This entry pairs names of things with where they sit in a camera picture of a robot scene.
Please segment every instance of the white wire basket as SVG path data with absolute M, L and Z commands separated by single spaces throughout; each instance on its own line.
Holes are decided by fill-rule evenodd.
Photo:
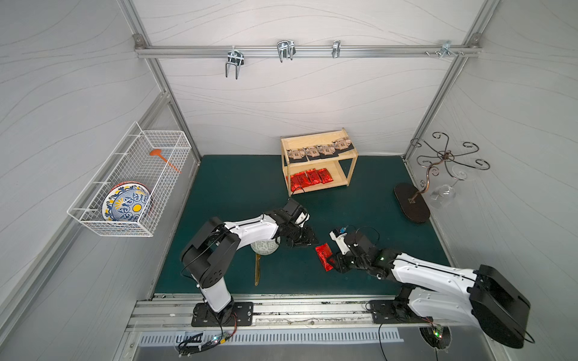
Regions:
M 167 162 L 149 155 L 154 149 L 160 149 Z M 144 131 L 135 123 L 68 214 L 100 236 L 152 237 L 190 150 L 182 131 Z M 149 190 L 149 201 L 134 222 L 107 221 L 103 202 L 123 182 L 143 184 Z

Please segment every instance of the black cable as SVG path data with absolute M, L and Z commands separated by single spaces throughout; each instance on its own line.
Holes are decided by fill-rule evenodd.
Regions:
M 494 303 L 495 303 L 512 321 L 514 321 L 514 323 L 515 323 L 516 325 L 518 325 L 519 328 L 524 329 L 524 333 L 525 333 L 525 334 L 521 334 L 518 330 L 515 330 L 515 331 L 516 331 L 520 336 L 522 336 L 525 341 L 528 341 L 528 342 L 531 343 L 531 344 L 535 344 L 535 343 L 536 343 L 536 341 L 534 340 L 534 338 L 532 337 L 532 335 L 530 335 L 530 334 L 528 333 L 528 331 L 526 331 L 526 328 L 525 328 L 525 327 L 522 327 L 522 325 L 519 324 L 518 321 L 517 321 L 516 319 L 514 319 L 514 318 L 510 315 L 510 313 L 502 306 L 502 304 L 500 304 L 500 302 L 498 302 L 498 300 L 492 296 L 492 294 L 490 293 L 490 291 L 488 291 L 488 289 L 486 288 L 485 285 L 483 285 L 483 284 L 481 284 L 481 283 L 477 282 L 476 280 L 473 280 L 473 279 L 471 279 L 471 278 L 469 278 L 469 277 L 466 277 L 466 276 L 464 276 L 464 275 L 462 275 L 462 274 L 457 274 L 457 273 L 453 273 L 453 272 L 449 272 L 449 271 L 445 271 L 445 270 L 441 270 L 441 269 L 429 267 L 429 266 L 426 266 L 426 265 L 418 265 L 417 263 L 413 263 L 413 262 L 408 261 L 408 260 L 403 259 L 403 258 L 395 258 L 395 259 L 393 259 L 393 260 L 394 260 L 394 261 L 395 261 L 395 260 L 402 260 L 402 261 L 407 262 L 407 263 L 410 263 L 411 265 L 414 265 L 414 266 L 416 266 L 416 267 L 425 267 L 425 268 L 432 269 L 432 270 L 434 270 L 434 271 L 441 271 L 441 272 L 449 273 L 449 274 L 452 274 L 452 275 L 454 275 L 454 276 L 462 277 L 462 278 L 465 278 L 466 280 L 472 281 L 474 284 L 478 285 L 480 288 L 483 288 L 484 291 L 487 292 L 488 296 L 494 301 Z M 530 336 L 530 338 L 532 339 L 531 341 L 526 339 L 526 336 L 525 336 L 526 334 L 527 334 L 528 336 Z
M 221 329 L 221 337 L 218 340 L 209 340 L 207 342 L 205 342 L 201 348 L 199 349 L 198 346 L 187 346 L 187 344 L 194 339 L 195 337 L 198 337 L 200 335 L 203 335 L 203 333 L 198 333 L 194 336 L 191 336 L 185 340 L 183 340 L 178 346 L 177 346 L 177 350 L 179 352 L 179 354 L 181 355 L 190 355 L 193 353 L 199 353 L 199 352 L 204 352 L 207 350 L 210 350 L 218 345 L 221 344 L 221 341 L 223 340 L 225 333 L 223 331 L 223 326 L 221 324 L 221 321 L 217 318 L 217 315 L 215 314 L 215 312 L 212 310 L 212 308 L 210 306 L 207 307 L 208 310 L 211 312 L 211 314 L 213 314 L 213 316 L 215 317 L 215 320 L 217 320 L 217 323 Z
M 379 328 L 377 329 L 377 336 L 379 337 L 379 347 L 381 348 L 381 354 L 383 355 L 383 358 L 387 361 L 386 353 L 383 352 L 383 346 L 381 344 L 381 327 L 382 326 L 383 326 L 383 323 L 381 325 L 379 325 Z
M 211 233 L 207 236 L 207 238 L 210 237 L 211 235 L 216 235 L 216 234 L 219 234 L 219 233 L 220 233 L 220 232 L 211 232 Z M 194 278 L 183 274 L 183 271 L 184 271 L 185 269 L 187 269 L 187 267 L 189 267 L 189 266 L 191 265 L 191 263 L 195 262 L 200 256 L 202 256 L 203 253 L 205 253 L 208 249 L 210 249 L 210 248 L 213 246 L 213 244 L 217 243 L 217 241 L 219 240 L 219 238 L 220 238 L 220 237 L 217 237 L 207 248 L 205 248 L 205 249 L 201 252 L 201 254 L 199 254 L 198 256 L 196 256 L 191 262 L 187 263 L 187 265 L 184 266 L 184 267 L 181 269 L 181 272 L 179 272 L 179 275 L 188 277 L 188 278 L 190 278 L 190 279 L 192 279 L 192 280 L 195 280 Z
M 355 230 L 355 237 L 354 237 L 355 242 L 357 243 L 357 232 L 359 232 L 360 229 L 363 229 L 363 228 L 371 228 L 371 229 L 373 229 L 373 230 L 375 231 L 375 233 L 377 233 L 377 240 L 375 241 L 376 247 L 377 247 L 377 243 L 379 242 L 379 238 L 381 237 L 381 235 L 379 234 L 379 232 L 377 231 L 377 229 L 375 229 L 375 228 L 373 228 L 373 227 L 371 227 L 371 226 L 363 226 L 363 227 L 359 227 L 358 229 L 356 229 L 356 230 Z
M 300 189 L 300 188 L 301 188 L 301 190 L 303 191 L 303 193 L 305 193 L 305 189 L 303 189 L 302 186 L 298 185 L 297 188 L 295 188 L 295 190 L 291 192 L 291 196 L 293 195 L 293 193 L 295 193 L 295 192 L 296 192 L 298 189 Z

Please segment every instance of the orange ladle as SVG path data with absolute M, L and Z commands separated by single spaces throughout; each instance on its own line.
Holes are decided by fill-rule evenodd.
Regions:
M 150 153 L 149 153 L 149 155 L 152 155 L 152 156 L 158 155 L 163 161 L 165 161 L 165 163 L 167 163 L 168 165 L 170 165 L 171 167 L 173 167 L 177 172 L 181 173 L 181 171 L 178 170 L 177 167 L 175 167 L 174 165 L 172 165 L 171 162 L 167 161 L 167 160 L 165 159 L 165 157 L 163 157 L 163 156 L 161 155 L 161 150 L 160 150 L 160 149 L 153 149 L 153 150 L 151 150 Z

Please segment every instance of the red snack packet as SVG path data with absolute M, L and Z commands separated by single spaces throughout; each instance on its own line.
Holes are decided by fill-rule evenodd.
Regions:
M 299 181 L 299 185 L 302 186 L 303 188 L 309 187 L 311 185 L 311 182 L 309 181 L 309 179 L 305 175 L 305 172 L 295 173 L 291 176 L 291 178 L 293 178 L 294 176 Z
M 297 176 L 293 174 L 291 176 L 291 193 L 295 192 L 298 189 L 301 189 L 301 185 L 299 184 Z
M 333 266 L 327 262 L 327 259 L 333 255 L 333 252 L 331 252 L 329 245 L 327 243 L 322 244 L 319 247 L 315 247 L 315 250 L 317 251 L 317 255 L 319 256 L 319 260 L 323 264 L 325 271 L 331 271 Z
M 317 174 L 317 171 L 315 170 L 315 168 L 306 170 L 305 174 L 307 174 L 309 180 L 311 181 L 311 185 L 316 185 L 316 184 L 321 183 L 321 178 L 319 177 L 319 174 Z
M 329 174 L 327 168 L 318 170 L 317 174 L 319 174 L 319 177 L 321 178 L 321 182 L 323 182 L 323 184 L 333 182 L 333 178 L 331 178 L 331 174 Z

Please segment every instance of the blue and yellow plate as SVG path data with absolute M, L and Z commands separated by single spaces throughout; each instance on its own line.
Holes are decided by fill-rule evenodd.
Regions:
M 114 187 L 102 203 L 105 221 L 136 222 L 147 209 L 150 192 L 136 182 L 125 182 Z

